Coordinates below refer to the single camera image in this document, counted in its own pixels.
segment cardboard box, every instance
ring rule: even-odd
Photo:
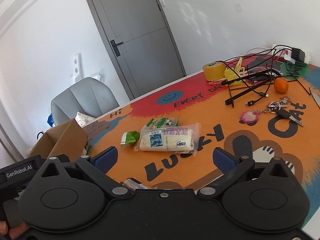
[[[75,119],[47,130],[31,150],[28,157],[41,155],[46,159],[65,154],[73,162],[82,155],[88,146],[88,135],[77,124]]]

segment gray chair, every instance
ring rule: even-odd
[[[80,80],[51,102],[55,125],[75,118],[78,111],[97,118],[117,107],[119,104],[110,88],[91,77]]]

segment blue circle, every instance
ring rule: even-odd
[[[163,96],[159,97],[157,100],[158,105],[167,105],[177,101],[183,95],[182,91],[174,90],[169,93],[164,94]]]

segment food package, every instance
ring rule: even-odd
[[[168,127],[167,129],[141,129],[135,151],[165,151],[196,155],[200,124]]]
[[[147,187],[135,178],[128,178],[123,182],[122,186],[132,191],[135,191],[136,189],[157,189],[157,187]]]
[[[167,127],[178,126],[179,118],[171,117],[161,117],[161,118],[152,118],[147,124],[149,129],[165,129]]]
[[[139,139],[140,133],[137,131],[125,132],[121,138],[121,145],[130,143],[134,144]]]

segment white wall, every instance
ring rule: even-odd
[[[0,100],[28,147],[49,128],[51,100],[71,85],[70,59],[79,52],[83,76],[101,74],[126,104],[86,0],[39,0],[0,40]]]
[[[187,74],[253,47],[309,50],[320,65],[320,0],[164,0]],[[242,13],[235,5],[240,4]]]
[[[2,144],[0,144],[0,169],[11,164],[14,164],[14,161],[6,152],[6,150],[3,148]]]
[[[13,145],[22,154],[22,156],[26,157],[27,156],[26,151],[28,150],[29,147],[24,142],[21,135],[15,129],[1,101],[0,101],[0,124],[2,125],[2,128],[4,129],[7,136],[12,141]],[[6,151],[0,151],[0,158],[2,157],[2,154],[5,155],[5,158],[8,155]]]

